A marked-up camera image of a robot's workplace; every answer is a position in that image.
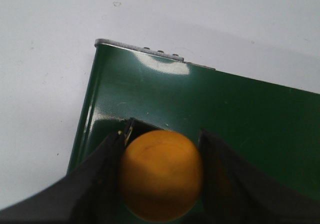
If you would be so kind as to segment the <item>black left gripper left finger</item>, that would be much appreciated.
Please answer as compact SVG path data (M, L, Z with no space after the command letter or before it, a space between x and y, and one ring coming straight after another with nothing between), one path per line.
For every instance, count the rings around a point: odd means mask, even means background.
M125 136L114 132L64 178L0 212L2 224L114 224Z

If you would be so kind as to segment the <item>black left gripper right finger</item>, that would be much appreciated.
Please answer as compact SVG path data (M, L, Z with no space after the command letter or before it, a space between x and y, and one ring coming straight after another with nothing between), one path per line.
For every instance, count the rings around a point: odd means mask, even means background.
M318 224L320 203L251 165L219 136L202 129L201 200L215 224Z

